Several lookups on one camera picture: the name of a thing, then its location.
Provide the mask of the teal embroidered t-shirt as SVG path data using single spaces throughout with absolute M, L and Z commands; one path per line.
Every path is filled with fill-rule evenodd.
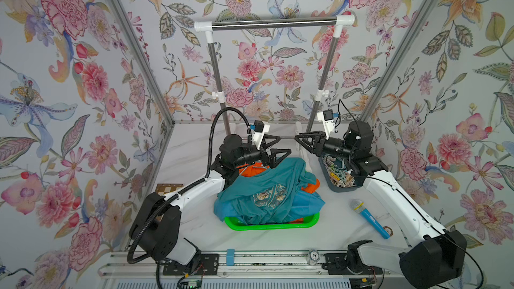
M 221 202 L 235 200 L 237 209 L 249 208 L 253 203 L 258 207 L 270 207 L 270 210 L 278 207 L 279 212 L 269 217 L 282 217 L 281 211 L 289 211 L 294 196 L 308 183 L 316 182 L 316 176 L 306 170 L 306 165 L 301 158 L 286 158 L 278 167 L 268 168 L 259 175 L 239 175 L 230 187 L 218 194 L 217 199 Z

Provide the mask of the orange garment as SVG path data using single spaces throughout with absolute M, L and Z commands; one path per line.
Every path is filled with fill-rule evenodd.
M 247 165 L 244 167 L 239 167 L 239 175 L 243 177 L 253 177 L 265 172 L 269 167 L 263 166 L 261 162 L 257 162 L 253 165 Z M 302 190 L 307 193 L 314 193 L 320 187 L 320 181 L 316 179 L 315 183 L 308 183 L 306 187 L 303 187 Z

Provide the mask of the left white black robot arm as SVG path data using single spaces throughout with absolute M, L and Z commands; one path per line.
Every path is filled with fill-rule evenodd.
M 268 124 L 262 121 L 250 124 L 245 119 L 246 138 L 237 134 L 227 135 L 220 145 L 219 154 L 214 156 L 216 125 L 227 112 L 242 114 L 236 108 L 226 107 L 215 115 L 208 139 L 206 173 L 179 191 L 165 195 L 153 192 L 143 201 L 129 231 L 129 264 L 149 258 L 155 262 L 164 261 L 179 242 L 182 213 L 186 209 L 229 188 L 238 178 L 241 168 L 260 162 L 274 169 L 292 153 L 290 149 L 274 148 L 281 139 L 269 135 Z

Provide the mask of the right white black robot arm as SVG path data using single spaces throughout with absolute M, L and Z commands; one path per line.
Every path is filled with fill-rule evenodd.
M 320 112 L 314 100 L 307 131 L 295 140 L 309 153 L 340 158 L 358 187 L 368 190 L 386 209 L 404 234 L 407 247 L 399 248 L 361 240 L 347 248 L 347 266 L 377 266 L 403 275 L 415 288 L 443 288 L 464 270 L 467 240 L 447 230 L 412 200 L 380 158 L 372 155 L 373 132 L 368 123 L 353 120 L 343 139 L 333 137 L 337 115 Z

